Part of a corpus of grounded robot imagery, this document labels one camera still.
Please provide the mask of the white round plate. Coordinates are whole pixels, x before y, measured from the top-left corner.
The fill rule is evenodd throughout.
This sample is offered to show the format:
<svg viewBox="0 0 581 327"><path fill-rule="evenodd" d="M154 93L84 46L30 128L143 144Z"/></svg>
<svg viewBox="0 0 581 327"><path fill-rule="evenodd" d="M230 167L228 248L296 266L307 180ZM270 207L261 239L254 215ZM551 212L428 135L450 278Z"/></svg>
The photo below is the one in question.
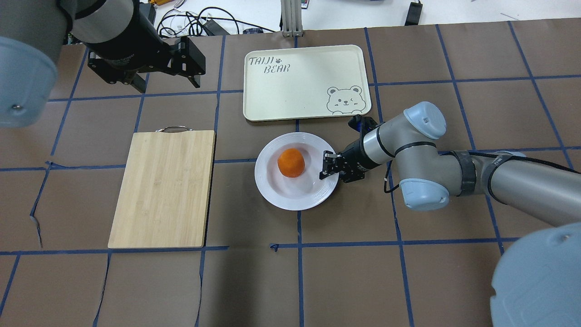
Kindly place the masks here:
<svg viewBox="0 0 581 327"><path fill-rule="evenodd" d="M301 176L284 176L277 159L287 149L297 149L305 160ZM324 139L305 132L286 133L270 141L256 159L254 178L260 194L272 205L285 210L301 211L323 203L335 190L339 176L323 180L324 151L334 149Z"/></svg>

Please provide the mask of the orange fruit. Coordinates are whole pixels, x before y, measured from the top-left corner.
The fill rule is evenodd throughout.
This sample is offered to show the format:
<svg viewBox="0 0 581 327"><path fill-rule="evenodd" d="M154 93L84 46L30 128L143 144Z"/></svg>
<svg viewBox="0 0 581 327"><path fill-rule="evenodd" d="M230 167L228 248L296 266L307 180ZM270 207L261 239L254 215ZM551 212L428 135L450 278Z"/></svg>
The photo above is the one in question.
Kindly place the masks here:
<svg viewBox="0 0 581 327"><path fill-rule="evenodd" d="M296 148L284 150L277 159L277 166L280 173L287 178L297 178L305 170L305 160Z"/></svg>

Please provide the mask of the cream bear tray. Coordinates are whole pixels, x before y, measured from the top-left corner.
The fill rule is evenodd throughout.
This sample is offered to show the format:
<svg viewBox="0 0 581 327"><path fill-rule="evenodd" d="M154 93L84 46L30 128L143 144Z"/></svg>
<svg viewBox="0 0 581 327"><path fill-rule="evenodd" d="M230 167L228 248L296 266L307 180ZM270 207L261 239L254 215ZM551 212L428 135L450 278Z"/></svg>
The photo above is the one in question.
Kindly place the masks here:
<svg viewBox="0 0 581 327"><path fill-rule="evenodd" d="M243 115L249 121L346 117L370 109L359 46L254 50L245 56Z"/></svg>

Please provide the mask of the black power adapter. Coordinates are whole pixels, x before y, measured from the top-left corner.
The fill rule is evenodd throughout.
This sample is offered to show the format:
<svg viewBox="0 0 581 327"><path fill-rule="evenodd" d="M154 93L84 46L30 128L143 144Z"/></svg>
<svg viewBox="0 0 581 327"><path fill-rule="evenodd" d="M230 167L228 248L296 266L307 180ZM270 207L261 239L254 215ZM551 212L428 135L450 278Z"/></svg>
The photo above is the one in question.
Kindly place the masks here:
<svg viewBox="0 0 581 327"><path fill-rule="evenodd" d="M415 0L409 4L404 25L419 25L423 4L420 0Z"/></svg>

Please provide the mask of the bamboo cutting board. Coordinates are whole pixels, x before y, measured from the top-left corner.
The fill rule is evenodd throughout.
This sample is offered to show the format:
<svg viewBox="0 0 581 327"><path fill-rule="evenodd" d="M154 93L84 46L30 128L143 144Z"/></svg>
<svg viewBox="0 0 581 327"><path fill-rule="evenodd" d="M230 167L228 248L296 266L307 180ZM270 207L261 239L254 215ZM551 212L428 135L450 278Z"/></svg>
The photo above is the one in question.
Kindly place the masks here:
<svg viewBox="0 0 581 327"><path fill-rule="evenodd" d="M213 130L134 133L108 248L204 246L215 142Z"/></svg>

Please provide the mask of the aluminium frame post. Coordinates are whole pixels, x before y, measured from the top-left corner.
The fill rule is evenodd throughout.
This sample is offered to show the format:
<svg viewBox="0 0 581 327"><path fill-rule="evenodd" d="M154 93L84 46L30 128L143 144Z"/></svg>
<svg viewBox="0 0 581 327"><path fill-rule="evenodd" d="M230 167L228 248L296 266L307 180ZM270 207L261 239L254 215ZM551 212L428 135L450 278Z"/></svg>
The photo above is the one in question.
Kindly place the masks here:
<svg viewBox="0 0 581 327"><path fill-rule="evenodd" d="M281 0L281 31L284 37L303 37L301 4L301 0Z"/></svg>

